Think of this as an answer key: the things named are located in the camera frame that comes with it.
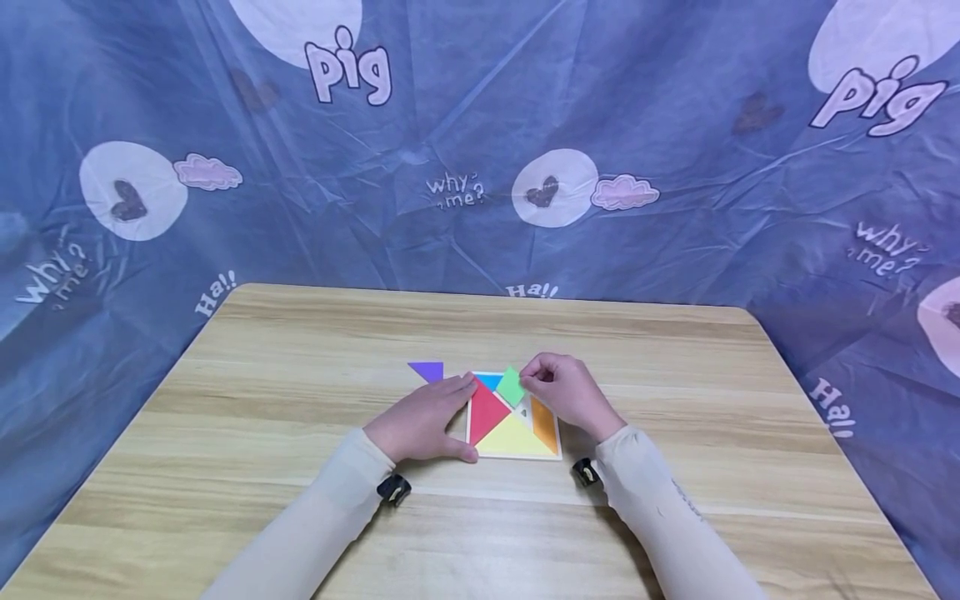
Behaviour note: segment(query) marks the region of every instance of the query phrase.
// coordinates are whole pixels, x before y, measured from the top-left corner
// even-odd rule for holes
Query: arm
[[[380,505],[394,462],[351,431],[312,484],[220,574],[203,600],[306,600]]]
[[[622,427],[597,446],[611,507],[643,545],[670,600],[762,600],[766,595],[673,480],[642,431]]]
[[[542,353],[520,376],[558,418],[599,443],[597,466],[610,505],[643,545],[668,600],[766,598],[674,482],[657,447],[616,414],[583,362]]]
[[[425,385],[351,431],[316,480],[217,577],[202,600],[308,600],[380,505],[376,487],[406,459],[477,460],[446,426],[476,390],[471,375]]]

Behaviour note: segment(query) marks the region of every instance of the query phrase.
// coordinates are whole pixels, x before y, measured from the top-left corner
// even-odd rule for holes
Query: blue fabric backdrop
[[[746,307],[960,598],[954,2],[6,0],[0,582],[267,281]]]

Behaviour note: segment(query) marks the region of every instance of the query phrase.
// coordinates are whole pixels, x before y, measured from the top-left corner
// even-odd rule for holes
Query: wood grain surface
[[[196,598],[341,437],[448,373],[583,358],[771,598],[936,596],[746,312],[245,285],[204,328],[0,596]],[[455,423],[462,433],[462,422]],[[658,598],[642,549],[569,464],[405,467],[326,598]]]

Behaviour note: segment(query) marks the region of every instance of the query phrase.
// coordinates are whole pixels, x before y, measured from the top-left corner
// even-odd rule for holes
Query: green square
[[[516,408],[527,394],[523,387],[520,386],[520,373],[516,372],[516,369],[513,367],[508,367],[507,370],[503,372],[503,379],[500,379],[500,383],[496,386],[496,392],[500,394],[500,397],[507,400],[507,404],[510,404],[514,408]]]

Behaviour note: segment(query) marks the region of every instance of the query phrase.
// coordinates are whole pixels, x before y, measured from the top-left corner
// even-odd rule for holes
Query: sleeve
[[[674,481],[654,443],[627,426],[597,446],[611,507],[646,550],[667,600],[766,595]]]
[[[380,504],[394,463],[351,431],[317,479],[217,577],[203,600],[308,600]]]

